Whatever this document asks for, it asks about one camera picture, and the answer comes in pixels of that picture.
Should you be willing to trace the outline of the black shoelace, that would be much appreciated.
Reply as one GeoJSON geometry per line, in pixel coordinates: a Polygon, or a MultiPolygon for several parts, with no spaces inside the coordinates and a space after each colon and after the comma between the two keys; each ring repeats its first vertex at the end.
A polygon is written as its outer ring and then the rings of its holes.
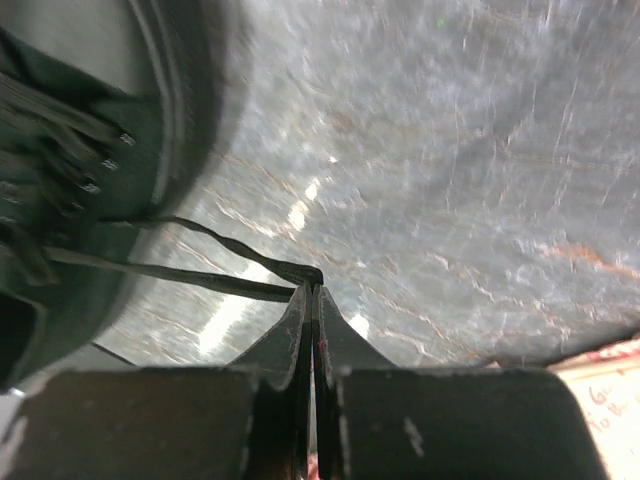
{"type": "Polygon", "coordinates": [[[209,360],[212,348],[196,350],[196,342],[208,335],[195,328],[204,323],[210,306],[192,288],[286,303],[294,288],[323,282],[315,267],[265,257],[239,241],[175,216],[87,218],[68,225],[66,232],[67,240],[53,240],[44,248],[44,258],[58,281],[35,295],[46,313],[42,338],[31,356],[36,369],[90,343],[136,365],[209,360]],[[145,248],[166,224],[204,234],[285,283],[271,285],[142,263],[145,248]]]}

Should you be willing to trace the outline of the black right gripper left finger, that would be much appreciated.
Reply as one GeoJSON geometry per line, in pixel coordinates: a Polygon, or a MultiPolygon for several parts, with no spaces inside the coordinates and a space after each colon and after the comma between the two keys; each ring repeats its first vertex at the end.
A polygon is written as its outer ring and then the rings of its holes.
{"type": "Polygon", "coordinates": [[[303,479],[311,289],[232,364],[67,370],[22,401],[5,479],[303,479]]]}

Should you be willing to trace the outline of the black canvas sneaker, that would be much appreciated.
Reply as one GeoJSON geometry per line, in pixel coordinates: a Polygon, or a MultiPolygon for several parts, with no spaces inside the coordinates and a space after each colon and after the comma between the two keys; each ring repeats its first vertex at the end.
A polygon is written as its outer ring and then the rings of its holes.
{"type": "Polygon", "coordinates": [[[230,136],[230,1],[1,5],[1,387],[116,322],[230,136]]]}

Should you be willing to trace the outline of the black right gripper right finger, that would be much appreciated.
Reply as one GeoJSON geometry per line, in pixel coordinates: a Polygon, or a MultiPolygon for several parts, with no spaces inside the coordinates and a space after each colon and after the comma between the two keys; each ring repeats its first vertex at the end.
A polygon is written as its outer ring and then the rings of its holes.
{"type": "Polygon", "coordinates": [[[324,479],[602,479],[565,383],[543,369],[402,368],[313,292],[324,479]]]}

